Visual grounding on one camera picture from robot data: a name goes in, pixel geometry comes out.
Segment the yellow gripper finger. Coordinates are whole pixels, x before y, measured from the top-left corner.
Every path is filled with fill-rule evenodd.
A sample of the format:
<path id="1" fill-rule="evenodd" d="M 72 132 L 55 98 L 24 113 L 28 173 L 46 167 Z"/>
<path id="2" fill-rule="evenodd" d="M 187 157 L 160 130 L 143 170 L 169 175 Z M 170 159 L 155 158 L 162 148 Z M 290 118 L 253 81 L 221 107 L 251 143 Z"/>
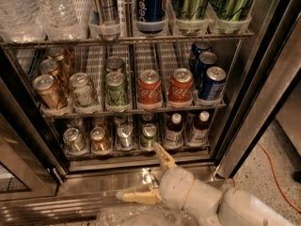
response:
<path id="1" fill-rule="evenodd" d="M 169 170 L 176 167 L 174 158 L 158 143 L 154 143 L 154 150 L 162 170 Z"/>
<path id="2" fill-rule="evenodd" d="M 159 191 L 152 187 L 131 187 L 119 190 L 116 197 L 123 202 L 137 202 L 154 205 L 162 199 Z"/>

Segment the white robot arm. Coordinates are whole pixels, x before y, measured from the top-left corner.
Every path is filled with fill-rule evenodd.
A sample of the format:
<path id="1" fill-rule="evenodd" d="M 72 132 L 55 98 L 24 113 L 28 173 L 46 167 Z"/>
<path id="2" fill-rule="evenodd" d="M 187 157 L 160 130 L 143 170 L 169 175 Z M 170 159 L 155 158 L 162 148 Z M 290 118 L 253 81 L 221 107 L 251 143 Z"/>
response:
<path id="1" fill-rule="evenodd" d="M 174 158 L 159 144 L 154 144 L 163 171 L 159 186 L 122 189 L 117 198 L 123 202 L 156 204 L 183 211 L 198 226 L 293 226 L 264 202 L 238 187 L 221 191 L 176 165 Z"/>

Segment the white cloth-covered gripper body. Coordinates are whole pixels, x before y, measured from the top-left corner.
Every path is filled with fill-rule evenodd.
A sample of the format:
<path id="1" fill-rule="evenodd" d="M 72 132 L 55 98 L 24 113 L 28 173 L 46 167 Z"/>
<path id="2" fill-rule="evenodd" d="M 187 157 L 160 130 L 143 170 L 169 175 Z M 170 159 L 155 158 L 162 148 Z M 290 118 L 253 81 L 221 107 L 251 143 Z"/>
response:
<path id="1" fill-rule="evenodd" d="M 200 181 L 181 167 L 168 169 L 163 174 L 159 192 L 165 206 L 186 211 L 194 218 L 213 218 L 222 195 L 219 189 Z"/>

